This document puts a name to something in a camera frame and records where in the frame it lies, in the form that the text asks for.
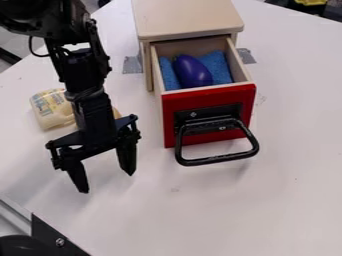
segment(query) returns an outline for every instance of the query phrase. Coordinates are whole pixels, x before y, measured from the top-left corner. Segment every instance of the purple object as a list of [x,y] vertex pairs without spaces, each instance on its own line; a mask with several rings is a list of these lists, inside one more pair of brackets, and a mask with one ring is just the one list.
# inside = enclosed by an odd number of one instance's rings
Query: purple object
[[186,89],[213,84],[213,77],[209,70],[199,60],[189,55],[179,55],[173,62],[173,69],[182,88]]

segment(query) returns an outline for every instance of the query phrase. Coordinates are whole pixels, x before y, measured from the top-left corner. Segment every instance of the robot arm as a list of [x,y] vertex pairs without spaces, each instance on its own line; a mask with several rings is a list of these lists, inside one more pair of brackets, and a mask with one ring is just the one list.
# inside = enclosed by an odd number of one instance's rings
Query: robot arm
[[[82,160],[116,148],[121,168],[136,170],[136,144],[140,139],[137,116],[114,120],[111,101],[103,83],[111,71],[97,33],[80,0],[0,0],[0,26],[14,33],[41,37],[66,85],[78,131],[47,143],[55,169],[68,172],[82,193],[89,185]],[[66,44],[89,43],[77,51]]]

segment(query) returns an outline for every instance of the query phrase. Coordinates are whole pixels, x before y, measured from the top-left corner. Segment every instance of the drawer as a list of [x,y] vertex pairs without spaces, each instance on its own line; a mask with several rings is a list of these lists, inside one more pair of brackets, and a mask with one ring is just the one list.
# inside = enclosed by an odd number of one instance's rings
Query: drawer
[[[159,65],[160,57],[172,59],[179,54],[199,57],[212,51],[220,50],[225,57],[234,83],[211,85],[200,88],[166,91],[162,72]],[[207,37],[167,41],[151,44],[152,78],[155,95],[158,99],[160,118],[163,125],[164,146],[174,147],[177,133],[177,115],[188,113],[191,119],[200,113],[212,113],[213,116],[222,114],[225,109],[238,106],[237,114],[242,122],[249,126],[256,93],[255,83],[251,80],[242,63],[235,44],[230,36]],[[244,137],[239,129],[211,131],[204,134],[184,136],[183,144],[206,143]]]

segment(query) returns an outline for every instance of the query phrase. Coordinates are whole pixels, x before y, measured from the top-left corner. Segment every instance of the blue towel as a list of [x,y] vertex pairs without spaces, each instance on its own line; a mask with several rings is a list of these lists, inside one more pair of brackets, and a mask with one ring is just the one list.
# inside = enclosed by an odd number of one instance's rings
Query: blue towel
[[159,64],[163,75],[164,85],[166,91],[182,89],[178,82],[177,76],[172,68],[172,63],[168,58],[160,57]]
[[[210,71],[214,80],[213,85],[230,84],[234,82],[228,68],[225,54],[222,51],[214,51],[197,59]],[[171,91],[182,89],[172,68],[172,62],[166,57],[160,57],[159,64],[163,75],[165,90]]]

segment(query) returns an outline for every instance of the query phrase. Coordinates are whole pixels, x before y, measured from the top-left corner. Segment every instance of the drawer handle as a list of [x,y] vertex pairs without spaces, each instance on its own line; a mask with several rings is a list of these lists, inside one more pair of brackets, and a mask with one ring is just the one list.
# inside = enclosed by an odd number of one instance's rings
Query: drawer handle
[[176,147],[175,147],[175,156],[176,160],[179,164],[183,166],[198,166],[198,165],[205,165],[205,164],[214,164],[214,163],[221,163],[227,161],[234,161],[244,158],[249,158],[255,156],[259,152],[259,142],[254,137],[253,133],[245,126],[245,124],[237,118],[229,117],[220,120],[233,126],[234,128],[238,128],[243,131],[246,135],[246,138],[252,144],[252,149],[245,152],[239,152],[234,154],[227,154],[227,155],[219,155],[219,156],[212,156],[212,157],[205,157],[205,158],[197,158],[197,159],[184,159],[182,156],[182,149],[183,149],[183,136],[188,132],[191,132],[193,124],[185,123],[180,126],[177,138],[176,138]]

